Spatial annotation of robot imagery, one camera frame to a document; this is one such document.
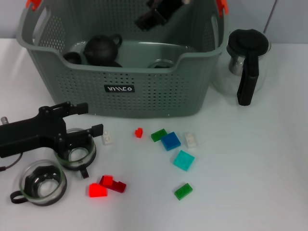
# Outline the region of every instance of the teapot lid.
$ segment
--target teapot lid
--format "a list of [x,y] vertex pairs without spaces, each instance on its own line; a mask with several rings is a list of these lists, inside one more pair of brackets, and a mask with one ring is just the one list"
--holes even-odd
[[240,56],[247,56],[251,52],[262,56],[267,53],[269,45],[265,35],[254,29],[233,31],[229,36],[228,43],[229,48]]

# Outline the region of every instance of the black mug handle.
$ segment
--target black mug handle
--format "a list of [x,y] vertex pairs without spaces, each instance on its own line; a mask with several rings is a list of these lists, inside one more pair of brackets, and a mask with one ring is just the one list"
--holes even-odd
[[89,174],[88,174],[88,171],[87,171],[86,168],[80,170],[80,172],[81,172],[81,175],[82,175],[83,179],[86,179],[86,178],[89,177]]
[[116,46],[119,48],[121,45],[122,45],[122,42],[123,42],[123,39],[122,39],[122,36],[119,35],[119,34],[115,34],[115,35],[112,35],[109,37],[111,40],[116,40],[118,39],[119,42],[116,44]]
[[23,196],[23,194],[21,193],[21,191],[15,191],[10,195],[11,198],[11,202],[13,204],[22,204],[27,202],[28,200],[26,198],[19,198],[19,199],[15,199],[18,196]]
[[259,57],[249,53],[243,64],[242,79],[237,91],[239,105],[249,106],[259,77]]

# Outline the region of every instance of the white table surface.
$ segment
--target white table surface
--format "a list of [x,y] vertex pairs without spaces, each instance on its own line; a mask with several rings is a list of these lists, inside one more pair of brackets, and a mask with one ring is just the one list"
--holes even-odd
[[[98,156],[82,180],[65,170],[68,189],[49,207],[14,205],[20,171],[49,158],[45,148],[25,153],[0,173],[1,231],[307,231],[308,230],[308,45],[273,45],[270,72],[249,107],[210,88],[201,111],[191,117],[123,119],[74,115],[68,128],[103,123],[114,145],[95,138]],[[10,122],[34,117],[54,102],[25,49],[0,39],[0,116]],[[145,131],[133,137],[138,127]],[[150,134],[165,128],[192,132],[198,147],[166,152]],[[188,172],[172,165],[179,150],[196,157]],[[0,159],[0,166],[17,156]],[[102,175],[125,182],[124,194],[91,199],[86,188]],[[178,201],[184,183],[193,192]]]

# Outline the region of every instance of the white lego brick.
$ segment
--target white lego brick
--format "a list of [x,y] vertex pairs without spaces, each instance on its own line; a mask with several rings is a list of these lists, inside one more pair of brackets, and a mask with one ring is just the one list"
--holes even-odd
[[187,146],[189,148],[197,147],[196,138],[194,137],[194,135],[192,133],[186,133],[185,138],[186,138]]
[[103,141],[104,141],[104,145],[112,144],[112,138],[111,138],[111,134],[109,131],[104,131]]

